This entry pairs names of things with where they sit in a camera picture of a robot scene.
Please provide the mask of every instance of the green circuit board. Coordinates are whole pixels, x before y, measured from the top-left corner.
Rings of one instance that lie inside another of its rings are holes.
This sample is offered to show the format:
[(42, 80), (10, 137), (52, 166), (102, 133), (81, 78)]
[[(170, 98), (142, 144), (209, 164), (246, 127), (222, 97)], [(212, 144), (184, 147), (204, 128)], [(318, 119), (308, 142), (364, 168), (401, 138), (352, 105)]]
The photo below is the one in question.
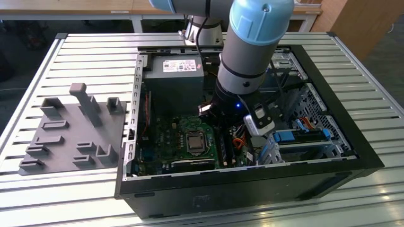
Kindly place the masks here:
[(234, 167), (242, 167), (246, 166), (246, 148), (242, 147), (241, 155), (236, 156), (236, 166)]
[[(186, 137), (193, 133), (202, 134), (204, 151), (200, 154), (189, 153), (188, 149)], [(157, 119), (154, 138), (154, 158), (162, 164), (174, 160), (208, 158), (214, 159), (214, 166), (220, 168), (213, 130), (197, 116)]]

